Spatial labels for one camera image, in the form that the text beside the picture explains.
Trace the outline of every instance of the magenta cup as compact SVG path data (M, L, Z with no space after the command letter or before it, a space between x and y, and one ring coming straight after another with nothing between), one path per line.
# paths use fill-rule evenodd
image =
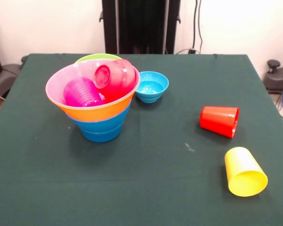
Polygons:
M115 101L134 88L134 67L124 59L109 62L98 67L94 74L94 84L107 101Z
M63 95L65 104L72 107L92 107L103 104L92 80L84 77L67 83Z

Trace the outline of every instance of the pink bowl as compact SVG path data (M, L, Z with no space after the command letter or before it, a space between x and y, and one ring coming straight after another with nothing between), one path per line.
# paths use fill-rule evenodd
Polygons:
M45 91L48 99L61 108L71 118L79 121L103 121L120 114L130 104L133 94L141 82L139 72L136 68L134 68L136 80L132 90L124 97L111 103L93 107L71 107L65 105L65 98L63 95L64 87L71 80L76 78L89 78L94 82L94 73L96 69L111 61L113 61L113 59L94 59L62 68L47 81Z

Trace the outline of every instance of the bowl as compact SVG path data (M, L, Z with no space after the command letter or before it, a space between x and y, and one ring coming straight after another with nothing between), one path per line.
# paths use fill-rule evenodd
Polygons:
M86 60L94 60L94 59L114 59L114 60L119 60L121 59L119 56L115 56L112 54L107 54L107 53L96 53L96 54L90 54L87 56L84 56L76 61L76 63L86 61Z
M113 59L94 59L82 61L62 68L47 81L45 91L48 99L62 109L71 118L79 121L103 121L120 114L128 107L136 89L140 84L141 79L136 68L134 68L136 74L134 88L128 94L113 102L92 107L72 107L65 105L65 99L63 96L64 87L71 80L85 77L94 82L94 73L96 69L100 65L111 61L113 61Z
M141 83L136 90L136 96L145 103L154 103L166 91L169 80L158 72L140 72Z
M122 129L125 118L129 112L130 104L120 114L104 121L85 122L69 118L80 128L83 136L93 142L103 143L116 138Z

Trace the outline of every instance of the blue bowl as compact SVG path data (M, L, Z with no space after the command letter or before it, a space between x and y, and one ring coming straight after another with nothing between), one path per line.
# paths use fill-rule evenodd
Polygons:
M169 80L158 72L140 72L141 83L136 90L137 97L145 103L157 101L169 86Z
M84 137L90 141L103 143L116 138L122 129L122 125L130 109L129 106L117 116L96 122L78 121L68 117L80 128Z

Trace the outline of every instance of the stacked bowls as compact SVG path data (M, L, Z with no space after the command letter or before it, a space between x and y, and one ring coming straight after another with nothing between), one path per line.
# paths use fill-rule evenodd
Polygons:
M62 68L50 77L46 84L46 95L48 99L58 106L66 115L80 128L82 134L93 142L107 142L116 138L121 131L124 120L130 108L132 97L140 84L140 75L136 68L134 88L123 97L99 106L73 107L65 105L63 91L65 86L74 79L88 78L94 81L94 74L98 67L105 65L119 57L109 55L109 59L79 59L76 63Z

